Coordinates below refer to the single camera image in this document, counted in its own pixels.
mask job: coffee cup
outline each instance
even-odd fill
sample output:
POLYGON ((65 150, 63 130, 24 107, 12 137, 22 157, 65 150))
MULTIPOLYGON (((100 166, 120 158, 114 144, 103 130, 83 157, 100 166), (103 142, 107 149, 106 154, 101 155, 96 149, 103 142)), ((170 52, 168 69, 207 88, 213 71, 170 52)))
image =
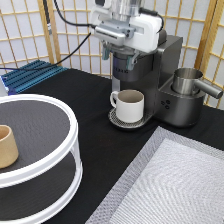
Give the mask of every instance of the coffee cup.
POLYGON ((110 102, 116 108, 117 118, 125 123, 135 123, 143 118, 144 95, 139 91, 114 91, 111 93, 110 102))
POLYGON ((0 125, 0 169, 13 164, 18 158, 18 149, 12 129, 0 125))

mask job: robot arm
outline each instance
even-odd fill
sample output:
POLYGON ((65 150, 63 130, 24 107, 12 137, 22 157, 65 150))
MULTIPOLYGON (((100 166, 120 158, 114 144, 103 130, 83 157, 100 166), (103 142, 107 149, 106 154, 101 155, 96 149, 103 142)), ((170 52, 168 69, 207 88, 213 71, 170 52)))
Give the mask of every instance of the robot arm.
POLYGON ((127 68, 132 70, 140 54, 152 54, 157 50, 162 19, 140 10, 141 0, 106 0, 104 7, 96 5, 90 20, 95 25, 95 37, 103 43, 103 59, 110 52, 132 53, 127 68))

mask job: mug handle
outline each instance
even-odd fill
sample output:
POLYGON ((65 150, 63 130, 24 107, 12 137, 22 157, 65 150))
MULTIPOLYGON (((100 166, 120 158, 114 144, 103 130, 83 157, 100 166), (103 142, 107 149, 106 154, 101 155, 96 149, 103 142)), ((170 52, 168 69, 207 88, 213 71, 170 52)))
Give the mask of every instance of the mug handle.
POLYGON ((112 105, 114 108, 117 107, 117 105, 114 103, 114 95, 117 95, 117 96, 118 96, 118 94, 119 94, 119 92, 114 91, 114 92, 112 92, 111 95, 110 95, 110 102, 111 102, 111 105, 112 105))

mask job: black cable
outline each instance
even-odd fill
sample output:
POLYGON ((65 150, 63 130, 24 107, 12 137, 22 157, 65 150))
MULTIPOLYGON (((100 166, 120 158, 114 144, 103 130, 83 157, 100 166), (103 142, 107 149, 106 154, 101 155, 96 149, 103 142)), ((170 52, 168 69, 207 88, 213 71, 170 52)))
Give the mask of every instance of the black cable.
POLYGON ((87 41, 87 39, 91 36, 91 33, 89 33, 86 38, 82 41, 82 43, 68 56, 66 56, 63 60, 53 64, 53 65, 48 65, 45 67, 40 67, 40 68, 33 68, 33 69, 25 69, 25 68, 0 68, 0 69, 5 69, 5 70, 15 70, 15 71, 38 71, 38 70, 42 70, 42 69, 46 69, 46 68, 51 68, 51 67, 55 67, 58 64, 62 63, 63 61, 67 60, 69 57, 71 57, 73 54, 75 54, 81 47, 82 45, 87 41))
POLYGON ((72 22, 69 22, 69 21, 67 21, 63 16, 62 16, 62 14, 61 14, 61 12, 60 12, 60 9, 59 9, 59 7, 58 7, 58 3, 57 3, 57 1, 56 0, 54 0, 54 4, 55 4, 55 7, 56 7, 56 9, 57 9, 57 12, 58 12, 58 15, 61 17, 61 19, 65 22, 65 23, 67 23, 67 24, 69 24, 69 25, 72 25, 72 26, 81 26, 81 27, 85 27, 85 26, 87 26, 87 27, 89 27, 89 26, 91 26, 92 28, 94 28, 95 29, 95 25, 93 25, 93 24, 83 24, 83 23, 72 23, 72 22))

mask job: white cup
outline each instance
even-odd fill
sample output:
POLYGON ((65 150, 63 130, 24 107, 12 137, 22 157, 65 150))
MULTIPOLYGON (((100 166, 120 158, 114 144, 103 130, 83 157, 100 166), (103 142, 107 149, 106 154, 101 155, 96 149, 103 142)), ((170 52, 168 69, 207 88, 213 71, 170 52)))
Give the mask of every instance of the white cup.
POLYGON ((111 93, 110 102, 116 108, 116 116, 126 123, 140 121, 144 115, 144 95, 136 90, 114 91, 111 93))

